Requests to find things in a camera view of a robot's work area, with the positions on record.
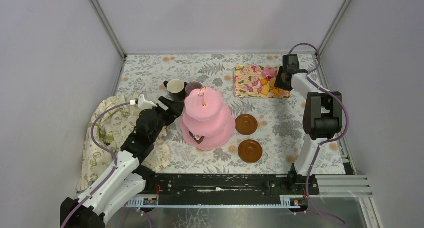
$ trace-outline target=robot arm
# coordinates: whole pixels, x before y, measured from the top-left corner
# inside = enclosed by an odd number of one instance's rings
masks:
[[[283,66],[280,67],[275,86],[284,90],[295,89],[306,99],[303,115],[303,129],[307,136],[299,158],[293,163],[289,176],[292,183],[302,183],[308,173],[318,144],[342,130],[342,107],[331,96],[320,91],[307,79],[308,71],[300,69],[296,54],[283,56]],[[340,92],[331,92],[338,99],[342,99]]]
[[[112,163],[105,172],[76,199],[66,198],[60,207],[60,222],[72,210],[65,227],[102,228],[125,202],[146,187],[146,179],[153,171],[141,165],[154,148],[154,142],[164,126],[170,125],[184,109],[184,102],[170,101],[160,97],[159,101],[168,107],[164,110],[158,104],[145,101],[141,95],[138,106],[142,109],[136,127],[128,136],[117,154],[117,164]]]

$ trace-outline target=gold handle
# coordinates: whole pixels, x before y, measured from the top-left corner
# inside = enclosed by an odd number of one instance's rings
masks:
[[[203,87],[201,87],[200,88],[200,91],[199,91],[199,97],[203,97],[203,106],[206,106],[206,102],[205,102],[205,92],[206,92],[206,87],[205,86],[203,86]]]

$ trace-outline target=white wall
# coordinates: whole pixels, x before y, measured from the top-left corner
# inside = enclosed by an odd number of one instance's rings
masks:
[[[324,51],[348,141],[386,228],[422,227],[423,0],[353,0]]]
[[[120,57],[88,0],[0,0],[0,227],[59,227]]]
[[[199,53],[289,51],[303,41],[318,46],[343,0],[99,2],[126,52]]]

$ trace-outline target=fabric cloth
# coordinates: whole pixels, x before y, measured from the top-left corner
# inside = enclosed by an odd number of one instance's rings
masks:
[[[110,153],[98,147],[91,138],[91,128],[94,120],[109,108],[138,97],[139,93],[131,94],[127,100],[125,100],[123,95],[110,97],[104,100],[94,112],[87,127],[82,149],[82,173],[76,187],[78,191],[87,189],[113,162]],[[121,145],[128,135],[134,130],[140,112],[141,109],[138,106],[123,106],[105,114],[94,128],[96,141],[117,153],[121,150]],[[159,172],[170,164],[169,157],[171,152],[162,139],[166,135],[167,132],[164,128],[154,143],[154,149],[142,163],[155,172]]]

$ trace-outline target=table surface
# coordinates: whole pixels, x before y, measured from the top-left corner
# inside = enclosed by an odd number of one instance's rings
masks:
[[[299,54],[300,68],[312,69],[312,54]],[[117,95],[142,92],[147,99],[158,102],[160,96],[171,98],[163,86],[174,78],[198,81],[221,92],[236,118],[248,113],[256,117],[259,127],[251,135],[234,131],[230,141],[211,151],[202,151],[187,144],[180,130],[180,118],[168,128],[164,141],[168,144],[171,165],[163,173],[253,173],[286,174],[301,152],[305,133],[302,127],[305,99],[295,90],[289,99],[240,98],[234,96],[236,65],[279,66],[282,55],[129,55],[117,89]],[[319,82],[318,75],[312,78]],[[246,139],[257,140],[263,155],[256,163],[246,163],[238,155],[238,146]],[[345,174],[339,147],[326,144],[314,166],[317,174]]]

